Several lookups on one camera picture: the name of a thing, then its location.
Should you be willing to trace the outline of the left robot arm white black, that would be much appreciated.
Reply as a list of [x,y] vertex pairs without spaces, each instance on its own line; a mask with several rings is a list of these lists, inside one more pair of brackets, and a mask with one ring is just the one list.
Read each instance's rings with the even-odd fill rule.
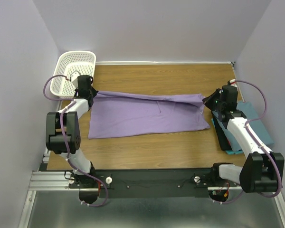
[[92,86],[93,77],[89,75],[52,76],[47,83],[56,77],[64,77],[75,86],[74,97],[70,104],[56,112],[49,112],[46,118],[46,147],[54,154],[66,160],[73,170],[74,178],[79,181],[80,175],[85,175],[100,186],[100,180],[95,177],[93,164],[84,156],[81,146],[79,119],[89,112],[98,91]]

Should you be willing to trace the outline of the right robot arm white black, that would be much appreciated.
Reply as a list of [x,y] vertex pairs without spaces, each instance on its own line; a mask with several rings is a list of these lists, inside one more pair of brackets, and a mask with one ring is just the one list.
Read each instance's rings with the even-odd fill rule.
[[234,136],[246,158],[243,167],[215,163],[210,175],[214,180],[228,180],[240,185],[245,193],[273,198],[282,189],[285,159],[261,141],[250,126],[251,121],[237,109],[237,98],[238,88],[229,83],[203,99],[204,105],[218,114],[219,121]]

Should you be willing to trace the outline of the purple t shirt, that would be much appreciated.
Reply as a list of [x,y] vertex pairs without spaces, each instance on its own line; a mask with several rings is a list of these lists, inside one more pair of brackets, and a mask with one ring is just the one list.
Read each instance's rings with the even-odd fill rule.
[[100,91],[91,110],[89,139],[200,131],[203,95],[139,95]]

